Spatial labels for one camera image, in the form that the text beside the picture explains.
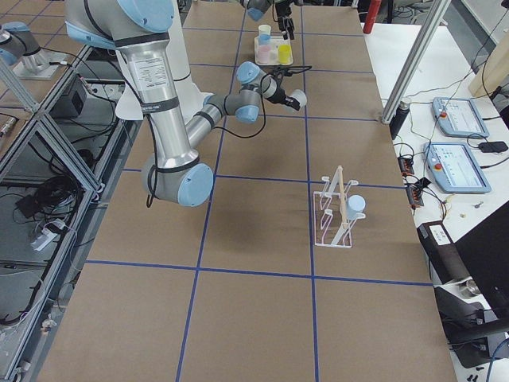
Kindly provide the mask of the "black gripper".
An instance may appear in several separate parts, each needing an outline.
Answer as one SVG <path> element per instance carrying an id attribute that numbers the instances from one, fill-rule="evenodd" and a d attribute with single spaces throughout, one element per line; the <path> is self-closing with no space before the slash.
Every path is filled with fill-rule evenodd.
<path id="1" fill-rule="evenodd" d="M 285 104 L 290 111 L 300 111 L 300 102 L 286 94 L 282 87 L 285 76 L 293 76 L 307 72 L 313 68 L 312 65 L 292 65 L 288 67 L 276 67 L 263 77 L 263 98 L 273 104 Z"/>
<path id="2" fill-rule="evenodd" d="M 277 0 L 275 2 L 276 17 L 277 21 L 279 22 L 279 29 L 284 40 L 287 39 L 287 34 L 290 40 L 294 39 L 294 23 L 293 19 L 291 18 L 292 3 L 292 0 Z"/>

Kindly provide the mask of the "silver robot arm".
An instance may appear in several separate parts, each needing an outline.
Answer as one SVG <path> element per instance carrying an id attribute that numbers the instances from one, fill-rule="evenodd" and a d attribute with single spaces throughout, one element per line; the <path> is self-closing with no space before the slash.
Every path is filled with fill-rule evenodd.
<path id="1" fill-rule="evenodd" d="M 278 24 L 284 40 L 294 39 L 294 23 L 291 6 L 301 6 L 299 1 L 291 0 L 243 0 L 239 4 L 246 10 L 253 21 L 259 21 L 271 10 L 273 21 Z"/>
<path id="2" fill-rule="evenodd" d="M 154 152 L 143 167 L 147 200 L 196 207 L 212 190 L 214 175 L 196 146 L 225 116 L 253 123 L 265 101 L 295 111 L 307 103 L 301 90 L 286 94 L 281 72 L 250 61 L 239 66 L 238 93 L 202 93 L 192 82 L 175 1 L 67 1 L 70 38 L 116 51 L 138 117 L 150 125 Z"/>

